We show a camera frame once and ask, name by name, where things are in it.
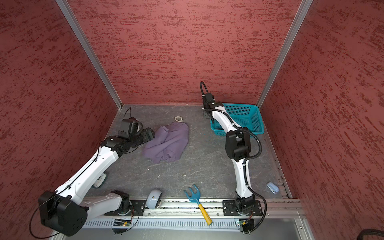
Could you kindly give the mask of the teal plastic basket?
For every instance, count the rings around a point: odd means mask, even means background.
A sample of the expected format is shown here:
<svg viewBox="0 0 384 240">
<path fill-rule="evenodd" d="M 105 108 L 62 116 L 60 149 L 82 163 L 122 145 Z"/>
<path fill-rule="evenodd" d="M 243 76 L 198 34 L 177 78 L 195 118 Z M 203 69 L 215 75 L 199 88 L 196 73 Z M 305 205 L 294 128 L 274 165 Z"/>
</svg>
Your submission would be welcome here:
<svg viewBox="0 0 384 240">
<path fill-rule="evenodd" d="M 264 123 L 256 105 L 223 103 L 227 113 L 241 127 L 247 127 L 253 134 L 264 133 Z"/>
</svg>

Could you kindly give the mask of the purple trousers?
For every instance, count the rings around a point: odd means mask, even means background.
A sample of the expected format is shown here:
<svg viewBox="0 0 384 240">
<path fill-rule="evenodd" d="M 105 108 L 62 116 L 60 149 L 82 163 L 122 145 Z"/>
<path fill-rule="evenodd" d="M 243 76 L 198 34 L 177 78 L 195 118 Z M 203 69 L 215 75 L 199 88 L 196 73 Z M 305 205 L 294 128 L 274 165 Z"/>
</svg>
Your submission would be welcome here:
<svg viewBox="0 0 384 240">
<path fill-rule="evenodd" d="M 155 138 L 149 141 L 143 150 L 143 156 L 154 164 L 161 161 L 176 162 L 189 142 L 189 127 L 185 123 L 173 122 L 161 126 L 155 132 Z"/>
</svg>

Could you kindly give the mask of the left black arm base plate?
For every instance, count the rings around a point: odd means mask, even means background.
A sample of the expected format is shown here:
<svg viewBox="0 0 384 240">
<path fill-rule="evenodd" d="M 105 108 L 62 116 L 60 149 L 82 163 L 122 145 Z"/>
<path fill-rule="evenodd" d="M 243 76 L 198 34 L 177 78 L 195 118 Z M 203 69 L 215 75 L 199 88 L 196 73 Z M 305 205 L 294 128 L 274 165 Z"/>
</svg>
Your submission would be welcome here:
<svg viewBox="0 0 384 240">
<path fill-rule="evenodd" d="M 131 217 L 131 216 L 142 216 L 146 208 L 145 200 L 130 200 L 127 209 L 118 209 L 105 213 L 104 216 L 118 216 L 118 217 Z"/>
</svg>

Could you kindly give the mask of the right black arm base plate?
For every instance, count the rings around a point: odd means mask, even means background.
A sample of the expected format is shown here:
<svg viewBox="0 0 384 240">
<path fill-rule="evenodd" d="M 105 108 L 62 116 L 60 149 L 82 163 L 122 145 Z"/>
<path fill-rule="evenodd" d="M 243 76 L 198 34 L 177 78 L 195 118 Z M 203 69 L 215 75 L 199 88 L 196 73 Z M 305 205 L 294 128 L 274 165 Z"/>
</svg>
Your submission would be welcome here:
<svg viewBox="0 0 384 240">
<path fill-rule="evenodd" d="M 224 216 L 262 216 L 263 210 L 260 201 L 242 202 L 236 200 L 223 200 Z"/>
</svg>

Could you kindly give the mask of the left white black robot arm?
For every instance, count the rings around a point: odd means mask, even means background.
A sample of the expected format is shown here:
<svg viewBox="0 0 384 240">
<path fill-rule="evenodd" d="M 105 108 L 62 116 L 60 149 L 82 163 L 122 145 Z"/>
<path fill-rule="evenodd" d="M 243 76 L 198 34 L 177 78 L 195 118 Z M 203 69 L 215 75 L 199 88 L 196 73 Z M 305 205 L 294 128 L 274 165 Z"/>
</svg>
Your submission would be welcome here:
<svg viewBox="0 0 384 240">
<path fill-rule="evenodd" d="M 73 236 L 85 223 L 109 212 L 133 215 L 129 194 L 112 191 L 106 196 L 85 201 L 97 180 L 122 155 L 155 138 L 151 128 L 136 133 L 120 131 L 101 142 L 98 150 L 68 181 L 55 191 L 44 192 L 38 199 L 41 224 L 65 236 Z"/>
</svg>

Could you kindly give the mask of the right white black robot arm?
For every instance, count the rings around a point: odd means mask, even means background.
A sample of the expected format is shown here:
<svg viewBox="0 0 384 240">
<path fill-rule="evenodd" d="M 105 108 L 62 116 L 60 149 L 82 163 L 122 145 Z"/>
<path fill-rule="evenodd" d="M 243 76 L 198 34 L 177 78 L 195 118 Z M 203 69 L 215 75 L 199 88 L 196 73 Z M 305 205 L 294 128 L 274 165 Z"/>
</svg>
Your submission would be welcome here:
<svg viewBox="0 0 384 240">
<path fill-rule="evenodd" d="M 262 145 L 256 140 L 259 150 L 252 156 L 251 137 L 256 136 L 248 128 L 236 123 L 221 102 L 206 101 L 203 103 L 203 111 L 211 120 L 218 122 L 226 133 L 225 150 L 235 169 L 236 210 L 246 215 L 256 207 L 256 194 L 251 187 L 249 160 L 261 155 Z"/>
</svg>

